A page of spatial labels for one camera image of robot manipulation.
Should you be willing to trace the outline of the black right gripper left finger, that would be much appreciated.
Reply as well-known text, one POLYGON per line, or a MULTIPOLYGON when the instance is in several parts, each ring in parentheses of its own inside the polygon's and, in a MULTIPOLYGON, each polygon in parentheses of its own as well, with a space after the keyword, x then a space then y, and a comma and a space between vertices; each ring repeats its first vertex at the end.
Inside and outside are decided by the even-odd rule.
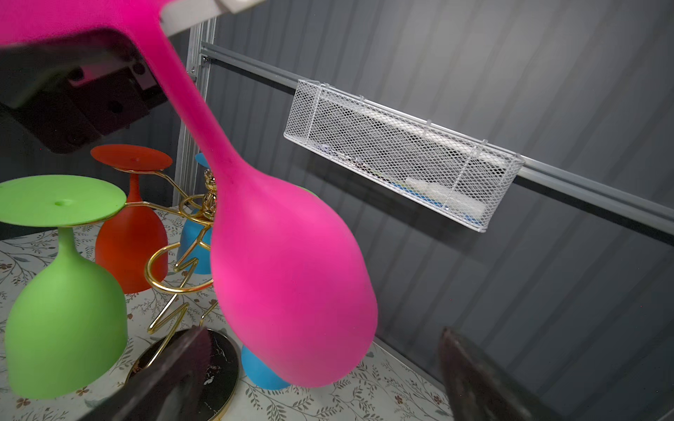
POLYGON ((207 329, 193 327, 83 420, 195 420, 211 359, 207 329))

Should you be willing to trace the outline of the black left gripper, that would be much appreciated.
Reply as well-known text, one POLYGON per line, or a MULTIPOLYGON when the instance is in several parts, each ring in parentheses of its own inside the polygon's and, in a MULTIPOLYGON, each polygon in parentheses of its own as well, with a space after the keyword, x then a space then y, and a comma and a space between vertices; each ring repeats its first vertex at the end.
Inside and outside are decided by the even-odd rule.
POLYGON ((56 154, 131 126, 166 101, 139 50, 116 31, 1 49, 1 112, 56 154))

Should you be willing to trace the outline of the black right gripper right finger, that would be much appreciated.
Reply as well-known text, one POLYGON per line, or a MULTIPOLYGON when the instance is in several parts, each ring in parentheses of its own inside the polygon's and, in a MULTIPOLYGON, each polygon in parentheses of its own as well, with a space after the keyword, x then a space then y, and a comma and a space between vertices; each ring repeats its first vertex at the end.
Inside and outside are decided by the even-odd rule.
POLYGON ((561 420, 479 346, 451 327, 440 338, 442 379, 455 420, 561 420))

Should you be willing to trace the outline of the pink wine glass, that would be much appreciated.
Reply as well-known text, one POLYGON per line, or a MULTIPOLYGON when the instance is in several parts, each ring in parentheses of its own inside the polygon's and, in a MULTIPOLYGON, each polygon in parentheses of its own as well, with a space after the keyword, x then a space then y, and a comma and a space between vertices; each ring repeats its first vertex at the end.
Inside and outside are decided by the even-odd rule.
MULTIPOLYGON (((1 49, 99 30, 133 42, 178 114, 191 87, 161 29, 165 1, 4 1, 1 49)), ((367 354, 377 301, 344 221, 299 187, 256 170, 236 152, 205 103, 192 135, 221 193, 212 275, 233 332, 286 382, 327 386, 367 354)))

